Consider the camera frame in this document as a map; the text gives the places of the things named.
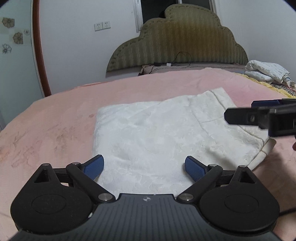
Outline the person's right hand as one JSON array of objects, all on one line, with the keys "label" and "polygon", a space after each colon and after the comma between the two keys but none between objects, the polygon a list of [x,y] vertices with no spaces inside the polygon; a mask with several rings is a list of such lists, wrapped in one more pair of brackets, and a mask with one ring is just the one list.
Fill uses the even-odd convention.
[{"label": "person's right hand", "polygon": [[296,151],[296,142],[292,146],[293,150]]}]

